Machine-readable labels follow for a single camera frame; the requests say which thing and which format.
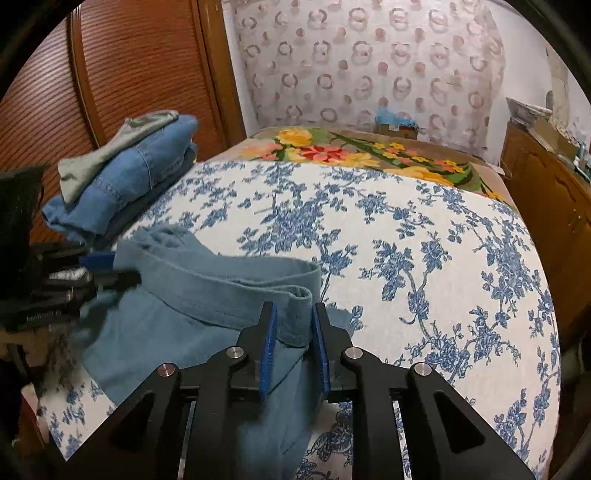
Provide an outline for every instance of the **wooden cabinet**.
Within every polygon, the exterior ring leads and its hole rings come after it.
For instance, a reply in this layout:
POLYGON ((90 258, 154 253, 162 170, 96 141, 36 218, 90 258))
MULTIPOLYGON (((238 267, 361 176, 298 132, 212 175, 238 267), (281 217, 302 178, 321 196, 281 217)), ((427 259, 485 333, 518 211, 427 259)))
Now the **wooden cabinet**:
POLYGON ((511 124, 502 166, 544 267, 561 343, 571 342, 573 319, 591 301, 591 187, 511 124))

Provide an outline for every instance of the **blue gripper pad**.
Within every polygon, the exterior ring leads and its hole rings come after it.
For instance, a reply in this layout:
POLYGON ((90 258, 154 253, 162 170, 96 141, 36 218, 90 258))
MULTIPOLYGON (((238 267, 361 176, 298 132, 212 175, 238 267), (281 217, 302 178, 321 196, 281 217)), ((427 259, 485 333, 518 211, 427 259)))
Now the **blue gripper pad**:
POLYGON ((112 270, 115 260, 115 252, 93 252, 78 260, 81 267, 87 270, 112 270))
POLYGON ((312 345, 316 359, 320 365, 320 377, 322 378, 322 393, 324 398, 330 393, 330 371, 329 359, 326 354, 326 345, 322 337, 322 328, 320 327, 320 317, 316 305, 312 307, 312 345))
POLYGON ((275 353, 275 340, 277 338, 277 306, 271 307, 271 317, 267 323, 265 345, 261 356, 261 380, 259 382, 259 396, 265 400, 271 386, 271 373, 273 370, 273 354, 275 353))

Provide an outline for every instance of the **bed sheet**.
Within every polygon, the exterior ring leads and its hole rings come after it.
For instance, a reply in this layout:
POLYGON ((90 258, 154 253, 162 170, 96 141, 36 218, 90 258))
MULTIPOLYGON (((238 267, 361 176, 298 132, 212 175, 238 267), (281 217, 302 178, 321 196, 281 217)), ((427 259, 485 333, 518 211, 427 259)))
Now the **bed sheet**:
MULTIPOLYGON (((383 171, 214 161, 127 235, 162 221, 224 255, 318 263, 323 301, 353 314, 354 345, 395 365, 431 364, 541 477, 558 419, 558 338, 540 260, 507 205, 383 171)), ((69 458, 114 405, 65 336, 52 349, 41 411, 69 458)), ((323 403, 295 477, 351 478, 352 454, 350 404, 323 403)))

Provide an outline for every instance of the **gray-green garment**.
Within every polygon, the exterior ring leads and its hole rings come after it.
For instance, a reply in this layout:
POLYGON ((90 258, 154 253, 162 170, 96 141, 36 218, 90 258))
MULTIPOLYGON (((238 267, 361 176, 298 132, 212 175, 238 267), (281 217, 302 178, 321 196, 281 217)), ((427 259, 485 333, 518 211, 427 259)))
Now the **gray-green garment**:
POLYGON ((60 160, 57 163, 57 171, 60 173, 60 188, 64 203, 75 202, 104 164, 117 153, 135 145, 177 118, 178 112, 175 110, 158 110, 137 118, 127 118, 115 136, 103 147, 81 157, 60 160))

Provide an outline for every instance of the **patterned curtain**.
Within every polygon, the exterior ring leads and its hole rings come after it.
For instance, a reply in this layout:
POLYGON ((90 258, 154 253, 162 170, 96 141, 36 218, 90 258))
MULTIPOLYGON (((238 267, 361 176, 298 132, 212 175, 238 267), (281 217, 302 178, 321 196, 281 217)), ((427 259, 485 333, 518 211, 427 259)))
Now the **patterned curtain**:
POLYGON ((260 127, 374 128, 480 154, 504 48, 483 0, 232 0, 260 127))

